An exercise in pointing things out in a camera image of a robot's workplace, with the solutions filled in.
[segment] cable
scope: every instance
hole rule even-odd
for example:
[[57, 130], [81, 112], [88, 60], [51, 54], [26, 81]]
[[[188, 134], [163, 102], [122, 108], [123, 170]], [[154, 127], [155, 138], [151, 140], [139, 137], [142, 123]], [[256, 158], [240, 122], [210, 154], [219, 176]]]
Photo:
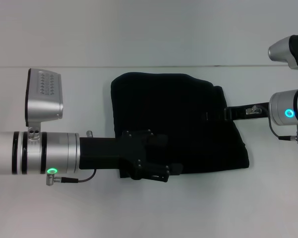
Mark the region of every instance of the cable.
[[96, 169], [94, 170], [93, 174], [89, 178], [79, 180], [78, 182], [87, 182], [87, 181], [91, 180], [95, 176], [95, 174], [96, 174]]
[[267, 117], [268, 117], [268, 124], [269, 124], [269, 128], [270, 130], [272, 131], [272, 133], [274, 134], [274, 136], [276, 136], [277, 138], [279, 138], [279, 135], [274, 131], [273, 127], [272, 127], [272, 120], [270, 118], [270, 114], [269, 114], [269, 111], [262, 105], [255, 105], [256, 107], [260, 108], [261, 110], [263, 110]]
[[77, 178], [61, 177], [61, 182], [63, 182], [63, 183], [87, 182], [87, 181], [91, 180], [95, 176], [95, 174], [96, 174], [96, 169], [94, 170], [93, 174], [87, 179], [78, 180]]
[[268, 111], [264, 106], [262, 106], [262, 105], [255, 105], [255, 106], [258, 107], [258, 108], [260, 108], [261, 110], [263, 110], [263, 111], [266, 113], [266, 115], [267, 115], [267, 117], [268, 117], [269, 128], [270, 128], [270, 130], [272, 131], [272, 133], [274, 134], [274, 136], [276, 136], [279, 140], [287, 140], [287, 141], [290, 141], [290, 140], [293, 140], [293, 138], [296, 139], [295, 136], [290, 136], [290, 135], [279, 136], [279, 135], [274, 131], [274, 129], [273, 129], [273, 127], [272, 127], [272, 120], [271, 120], [271, 118], [270, 118], [270, 113], [269, 113], [269, 111]]

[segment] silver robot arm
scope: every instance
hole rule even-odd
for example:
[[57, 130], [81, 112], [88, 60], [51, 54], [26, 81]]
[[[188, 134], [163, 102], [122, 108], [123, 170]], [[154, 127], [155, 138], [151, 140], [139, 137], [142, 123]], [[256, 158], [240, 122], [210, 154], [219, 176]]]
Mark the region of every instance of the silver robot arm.
[[61, 119], [61, 75], [30, 69], [25, 96], [28, 131], [0, 132], [0, 174], [53, 174], [78, 171], [77, 133], [42, 132], [41, 123]]
[[[291, 69], [298, 69], [298, 36], [273, 44], [268, 55], [272, 61], [286, 62]], [[269, 102], [269, 113], [277, 125], [296, 125], [298, 142], [298, 90], [275, 93]]]
[[[163, 166], [147, 161], [147, 148], [165, 147], [167, 136], [150, 129], [124, 131], [120, 138], [87, 138], [77, 133], [42, 132], [41, 123], [61, 119], [63, 99], [61, 75], [30, 69], [25, 96], [25, 132], [0, 132], [0, 175], [47, 174], [46, 184], [90, 180], [97, 169], [121, 169], [134, 180], [167, 182], [182, 172], [181, 164]], [[56, 173], [94, 170], [90, 178], [55, 177]]]

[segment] green led ring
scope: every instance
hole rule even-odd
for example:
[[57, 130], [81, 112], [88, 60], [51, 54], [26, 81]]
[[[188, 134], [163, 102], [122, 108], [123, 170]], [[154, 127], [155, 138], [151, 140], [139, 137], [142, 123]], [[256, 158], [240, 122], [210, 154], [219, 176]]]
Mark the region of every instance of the green led ring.
[[56, 174], [57, 172], [58, 172], [58, 170], [55, 169], [55, 168], [50, 168], [50, 169], [47, 170], [48, 174]]

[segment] white wall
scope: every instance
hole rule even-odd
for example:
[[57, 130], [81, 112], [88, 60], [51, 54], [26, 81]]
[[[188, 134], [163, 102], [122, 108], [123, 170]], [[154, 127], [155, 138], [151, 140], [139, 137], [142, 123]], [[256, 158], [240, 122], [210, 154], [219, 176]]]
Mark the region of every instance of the white wall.
[[[45, 131], [114, 136], [110, 83], [130, 71], [208, 80], [230, 106], [265, 102], [298, 88], [298, 72], [153, 66], [273, 65], [267, 48], [290, 34], [298, 34], [298, 0], [0, 1], [0, 130], [25, 130], [31, 66], [62, 74], [64, 116]], [[168, 183], [98, 171], [90, 182], [52, 187], [41, 175], [0, 176], [0, 238], [298, 238], [298, 145], [278, 141], [267, 119], [236, 125], [249, 152], [245, 170]]]

